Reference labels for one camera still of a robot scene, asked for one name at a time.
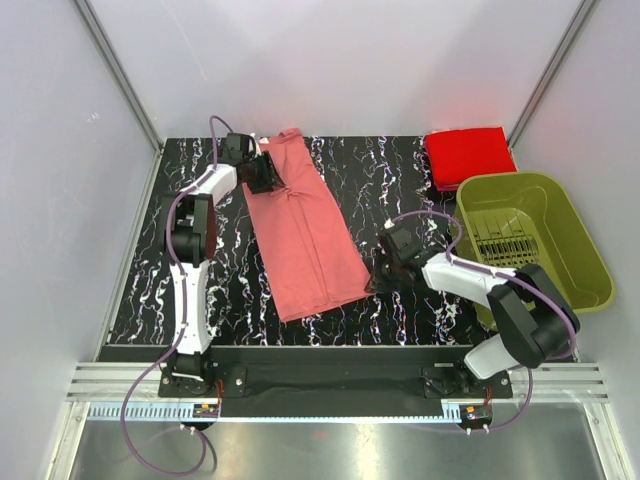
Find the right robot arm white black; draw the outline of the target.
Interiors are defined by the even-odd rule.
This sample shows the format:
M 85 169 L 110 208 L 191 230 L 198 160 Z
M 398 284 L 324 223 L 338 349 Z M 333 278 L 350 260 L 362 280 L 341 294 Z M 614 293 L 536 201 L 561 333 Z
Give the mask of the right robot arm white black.
M 546 271 L 537 264 L 519 269 L 463 260 L 427 248 L 399 226 L 378 234 L 366 291 L 373 294 L 428 288 L 450 293 L 489 310 L 498 333 L 465 354 L 454 384 L 466 396 L 486 389 L 490 378 L 513 367 L 535 369 L 573 354 L 580 325 Z

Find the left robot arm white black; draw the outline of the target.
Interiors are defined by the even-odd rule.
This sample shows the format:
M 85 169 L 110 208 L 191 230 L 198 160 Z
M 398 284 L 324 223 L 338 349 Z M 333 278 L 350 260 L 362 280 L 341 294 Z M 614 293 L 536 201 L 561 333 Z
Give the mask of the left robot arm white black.
M 222 389 L 210 359 L 206 284 L 217 247 L 215 207 L 240 185 L 263 194 L 284 182 L 254 134 L 229 133 L 214 145 L 213 162 L 204 172 L 163 200 L 162 250 L 174 287 L 175 330 L 160 362 L 162 384 L 189 395 Z

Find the pink t shirt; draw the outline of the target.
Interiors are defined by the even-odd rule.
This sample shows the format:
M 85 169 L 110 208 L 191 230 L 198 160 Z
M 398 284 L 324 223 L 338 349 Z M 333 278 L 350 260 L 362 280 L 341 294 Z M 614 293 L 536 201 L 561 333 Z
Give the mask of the pink t shirt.
M 244 190 L 259 253 L 281 322 L 363 299 L 369 272 L 301 131 L 259 142 L 284 186 Z

